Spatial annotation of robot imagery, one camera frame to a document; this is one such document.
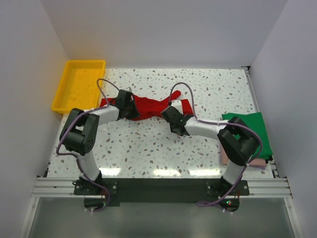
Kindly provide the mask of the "red t shirt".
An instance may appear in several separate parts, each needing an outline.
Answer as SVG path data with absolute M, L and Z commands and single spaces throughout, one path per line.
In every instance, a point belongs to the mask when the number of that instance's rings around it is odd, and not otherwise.
M 188 99 L 179 99 L 181 96 L 181 92 L 179 90 L 174 91 L 171 94 L 171 103 L 172 106 L 177 108 L 180 113 L 185 115 L 192 115 L 193 109 Z M 151 117 L 159 117 L 162 118 L 161 112 L 165 110 L 169 104 L 169 97 L 158 101 L 155 99 L 150 99 L 147 97 L 139 97 L 137 95 L 134 96 L 135 104 L 140 116 L 134 121 L 145 120 Z

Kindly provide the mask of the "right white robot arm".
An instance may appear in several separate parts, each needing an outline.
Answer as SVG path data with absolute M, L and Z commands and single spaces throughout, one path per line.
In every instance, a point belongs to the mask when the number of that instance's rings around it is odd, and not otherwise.
M 227 168 L 222 175 L 220 188 L 227 195 L 238 189 L 247 164 L 263 149 L 260 136 L 250 129 L 239 117 L 231 120 L 202 120 L 194 115 L 185 115 L 173 106 L 161 112 L 169 123 L 170 130 L 181 136 L 202 136 L 218 140 L 229 158 Z

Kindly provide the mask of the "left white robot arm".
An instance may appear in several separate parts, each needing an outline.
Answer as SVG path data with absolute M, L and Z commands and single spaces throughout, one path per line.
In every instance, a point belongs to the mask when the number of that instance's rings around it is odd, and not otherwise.
M 119 90 L 113 102 L 106 100 L 106 105 L 87 111 L 74 108 L 68 115 L 59 137 L 56 154 L 73 156 L 86 180 L 85 189 L 91 194 L 98 194 L 103 188 L 101 171 L 94 159 L 93 147 L 96 142 L 98 127 L 120 119 L 136 119 L 140 116 L 136 106 L 136 96 L 126 90 Z

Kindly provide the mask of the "yellow plastic bin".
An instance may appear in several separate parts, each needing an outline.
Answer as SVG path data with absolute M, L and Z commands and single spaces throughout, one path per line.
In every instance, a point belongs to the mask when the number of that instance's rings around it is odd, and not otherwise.
M 104 60 L 67 61 L 51 109 L 67 114 L 73 108 L 87 110 L 99 105 L 100 91 L 97 83 L 106 72 Z

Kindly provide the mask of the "green folded t shirt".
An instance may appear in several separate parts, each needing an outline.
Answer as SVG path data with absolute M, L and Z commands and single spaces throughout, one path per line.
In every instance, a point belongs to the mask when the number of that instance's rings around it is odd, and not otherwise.
M 273 155 L 273 151 L 270 147 L 262 113 L 257 112 L 252 114 L 222 114 L 223 120 L 231 120 L 233 117 L 240 118 L 250 129 L 257 133 L 257 135 L 261 138 L 263 143 L 263 149 L 259 154 L 259 158 L 269 160 L 270 157 Z

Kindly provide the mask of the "pink folded t shirt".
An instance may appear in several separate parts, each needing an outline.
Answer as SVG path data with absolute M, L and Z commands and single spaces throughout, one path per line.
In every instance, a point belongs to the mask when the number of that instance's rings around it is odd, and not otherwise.
M 240 118 L 224 120 L 224 126 L 217 134 L 228 159 L 238 166 L 246 166 L 259 156 L 263 149 L 261 138 L 250 129 Z

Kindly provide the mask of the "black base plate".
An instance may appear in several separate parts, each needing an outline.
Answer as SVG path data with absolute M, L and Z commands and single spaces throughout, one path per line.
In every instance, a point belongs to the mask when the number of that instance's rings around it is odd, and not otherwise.
M 121 203 L 214 202 L 231 188 L 219 178 L 98 178 L 96 183 L 79 178 L 73 181 L 74 195 L 85 196 L 86 208 L 119 206 Z

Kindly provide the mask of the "aluminium frame rail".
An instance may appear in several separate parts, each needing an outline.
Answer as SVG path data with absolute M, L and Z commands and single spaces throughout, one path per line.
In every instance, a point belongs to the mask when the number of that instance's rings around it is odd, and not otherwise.
M 73 197 L 74 178 L 37 178 L 32 197 Z M 252 198 L 292 198 L 286 178 L 246 179 Z

